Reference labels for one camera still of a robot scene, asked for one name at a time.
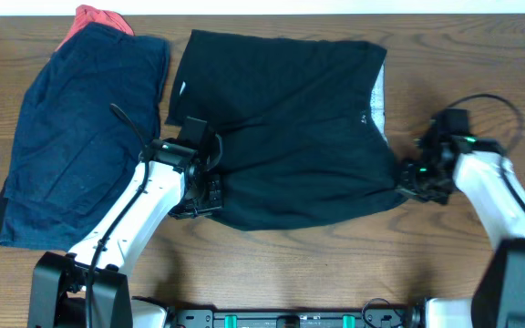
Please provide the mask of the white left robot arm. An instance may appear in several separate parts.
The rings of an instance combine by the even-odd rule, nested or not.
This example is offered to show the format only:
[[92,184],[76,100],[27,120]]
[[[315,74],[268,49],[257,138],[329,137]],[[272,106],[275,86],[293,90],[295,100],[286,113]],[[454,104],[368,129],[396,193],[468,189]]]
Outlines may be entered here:
[[149,144],[101,222],[67,254],[48,251],[36,264],[29,326],[168,326],[166,306],[131,296],[129,276],[167,215],[195,218],[221,207],[220,186],[210,174],[221,155],[220,136]]

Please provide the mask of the black shorts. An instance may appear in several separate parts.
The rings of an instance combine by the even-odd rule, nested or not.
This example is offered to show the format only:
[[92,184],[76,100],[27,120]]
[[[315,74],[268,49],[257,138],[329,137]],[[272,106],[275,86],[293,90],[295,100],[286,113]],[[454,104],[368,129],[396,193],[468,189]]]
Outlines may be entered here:
[[367,41],[193,31],[167,123],[198,118],[221,136],[223,204],[211,218],[291,230],[401,205],[398,163],[370,104],[385,60]]

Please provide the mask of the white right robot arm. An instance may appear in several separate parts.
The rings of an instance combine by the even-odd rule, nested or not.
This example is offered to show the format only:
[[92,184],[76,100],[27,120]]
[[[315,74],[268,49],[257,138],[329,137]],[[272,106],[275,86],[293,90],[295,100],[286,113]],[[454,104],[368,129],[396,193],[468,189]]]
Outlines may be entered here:
[[525,190],[493,139],[450,136],[404,159],[399,193],[446,204],[461,191],[477,213],[494,254],[469,298],[430,298],[410,308],[408,327],[525,327]]

